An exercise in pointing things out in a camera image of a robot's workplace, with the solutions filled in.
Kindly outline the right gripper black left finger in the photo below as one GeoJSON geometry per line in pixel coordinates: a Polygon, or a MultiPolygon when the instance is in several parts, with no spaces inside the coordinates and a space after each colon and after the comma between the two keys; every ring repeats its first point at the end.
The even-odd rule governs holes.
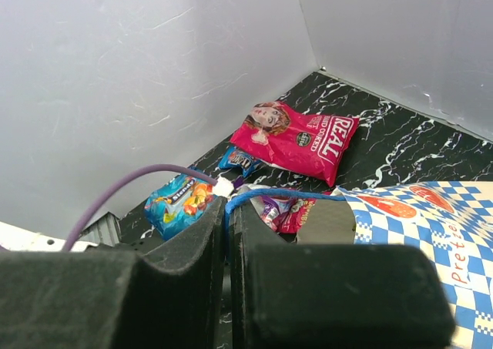
{"type": "Polygon", "coordinates": [[[154,250],[1,255],[3,348],[211,348],[223,284],[217,199],[154,250]]]}

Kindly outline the purple snack packet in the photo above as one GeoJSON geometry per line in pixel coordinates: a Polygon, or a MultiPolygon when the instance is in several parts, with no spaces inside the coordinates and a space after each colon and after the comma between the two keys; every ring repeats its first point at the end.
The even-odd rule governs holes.
{"type": "Polygon", "coordinates": [[[288,222],[298,199],[286,196],[260,195],[250,199],[260,219],[278,233],[295,233],[288,222]]]}

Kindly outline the blue candy bar wrapper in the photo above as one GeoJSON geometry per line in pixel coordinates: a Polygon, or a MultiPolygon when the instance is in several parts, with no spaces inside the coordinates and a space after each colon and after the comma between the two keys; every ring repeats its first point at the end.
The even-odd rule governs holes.
{"type": "Polygon", "coordinates": [[[256,157],[251,156],[236,146],[230,146],[220,160],[218,167],[220,169],[241,169],[242,177],[246,178],[250,176],[260,164],[261,161],[256,157]]]}

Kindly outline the blue chips bag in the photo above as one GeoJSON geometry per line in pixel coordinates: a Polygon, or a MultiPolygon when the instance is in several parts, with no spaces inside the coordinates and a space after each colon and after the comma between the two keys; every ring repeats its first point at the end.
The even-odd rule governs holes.
{"type": "Polygon", "coordinates": [[[144,214],[159,235],[170,240],[205,213],[216,198],[217,180],[194,168],[164,164],[156,168],[177,176],[150,194],[144,214]]]}

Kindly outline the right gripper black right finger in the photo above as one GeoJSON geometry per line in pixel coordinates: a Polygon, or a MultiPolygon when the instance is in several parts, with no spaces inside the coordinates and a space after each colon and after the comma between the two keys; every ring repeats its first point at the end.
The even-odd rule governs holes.
{"type": "Polygon", "coordinates": [[[451,344],[451,309],[418,248],[288,243],[249,204],[232,212],[229,235],[235,348],[451,344]]]}

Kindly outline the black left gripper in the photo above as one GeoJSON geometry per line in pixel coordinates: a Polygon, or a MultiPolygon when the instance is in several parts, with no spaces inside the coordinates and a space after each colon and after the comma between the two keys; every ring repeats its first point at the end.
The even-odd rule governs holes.
{"type": "Polygon", "coordinates": [[[297,232],[299,244],[352,244],[356,220],[348,202],[318,200],[297,232]]]}

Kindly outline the red snack packet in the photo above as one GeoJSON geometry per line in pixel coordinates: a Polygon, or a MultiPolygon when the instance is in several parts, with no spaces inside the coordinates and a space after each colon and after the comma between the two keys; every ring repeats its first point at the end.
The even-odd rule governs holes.
{"type": "Polygon", "coordinates": [[[277,214],[270,226],[275,232],[295,234],[307,222],[312,207],[318,200],[327,200],[329,193],[307,193],[288,190],[286,195],[273,196],[277,214]]]}

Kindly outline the checkered paper bag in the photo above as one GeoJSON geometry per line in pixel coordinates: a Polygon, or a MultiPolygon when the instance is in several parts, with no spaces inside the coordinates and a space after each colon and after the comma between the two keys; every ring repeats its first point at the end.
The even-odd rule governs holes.
{"type": "Polygon", "coordinates": [[[248,190],[226,204],[226,215],[260,196],[345,202],[355,220],[355,244],[417,247],[438,272],[457,324],[453,348],[492,346],[492,184],[421,182],[369,190],[307,193],[248,190]]]}

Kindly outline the pink snack bag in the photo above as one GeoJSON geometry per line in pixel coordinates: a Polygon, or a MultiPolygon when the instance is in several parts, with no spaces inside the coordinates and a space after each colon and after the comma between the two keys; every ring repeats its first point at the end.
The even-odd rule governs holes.
{"type": "Polygon", "coordinates": [[[358,126],[358,118],[303,114],[280,101],[265,102],[252,108],[230,142],[270,166],[333,186],[358,126]]]}

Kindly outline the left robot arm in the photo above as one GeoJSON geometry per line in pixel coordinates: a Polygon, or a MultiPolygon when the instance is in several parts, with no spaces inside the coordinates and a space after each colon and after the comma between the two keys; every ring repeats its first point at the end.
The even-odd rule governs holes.
{"type": "MultiPolygon", "coordinates": [[[[277,228],[280,236],[301,243],[353,243],[355,230],[348,203],[333,200],[298,200],[277,228]]],[[[64,243],[63,239],[1,223],[1,247],[6,250],[57,252],[64,243]]]]}

